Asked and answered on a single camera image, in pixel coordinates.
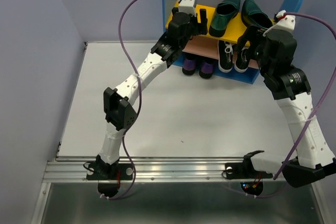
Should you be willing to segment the green loafer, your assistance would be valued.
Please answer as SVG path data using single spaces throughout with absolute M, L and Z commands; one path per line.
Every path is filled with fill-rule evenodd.
M 213 37 L 224 36 L 228 23 L 238 14 L 241 0 L 223 0 L 215 8 L 209 34 Z
M 241 8 L 241 19 L 246 27 L 251 25 L 262 29 L 273 26 L 271 19 L 260 9 L 254 0 L 245 0 Z

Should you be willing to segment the black sneaker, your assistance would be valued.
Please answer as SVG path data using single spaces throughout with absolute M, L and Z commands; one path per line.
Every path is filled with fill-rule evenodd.
M 233 68 L 233 47 L 226 41 L 218 41 L 218 68 L 221 72 L 229 73 Z
M 237 58 L 234 63 L 234 68 L 237 72 L 243 73 L 248 69 L 250 58 L 246 56 L 247 48 L 243 48 L 237 52 Z

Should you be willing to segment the purple loafer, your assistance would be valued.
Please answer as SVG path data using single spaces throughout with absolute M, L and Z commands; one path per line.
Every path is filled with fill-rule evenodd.
M 196 71 L 196 59 L 197 55 L 185 53 L 183 65 L 182 65 L 182 73 L 186 76 L 192 76 Z
M 213 76 L 216 60 L 203 58 L 200 64 L 199 76 L 203 79 L 210 79 Z

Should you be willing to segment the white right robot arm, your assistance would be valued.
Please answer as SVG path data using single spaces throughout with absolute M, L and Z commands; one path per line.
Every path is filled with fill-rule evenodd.
M 235 51 L 256 60 L 264 84 L 285 115 L 293 148 L 286 157 L 250 152 L 240 163 L 228 165 L 224 178 L 275 179 L 280 175 L 291 187 L 299 188 L 335 174 L 335 155 L 318 123 L 308 78 L 292 64 L 296 47 L 297 41 L 286 30 L 249 26 L 239 37 Z

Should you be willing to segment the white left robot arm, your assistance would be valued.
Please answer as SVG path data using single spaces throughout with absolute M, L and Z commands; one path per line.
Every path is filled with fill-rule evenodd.
M 120 147 L 128 129 L 138 118 L 134 104 L 141 101 L 142 91 L 181 55 L 187 43 L 198 35 L 207 34 L 206 9 L 189 14 L 173 8 L 167 30 L 151 48 L 136 72 L 115 88 L 103 92 L 103 111 L 107 122 L 103 147 L 87 169 L 88 180 L 116 180 L 121 177 Z

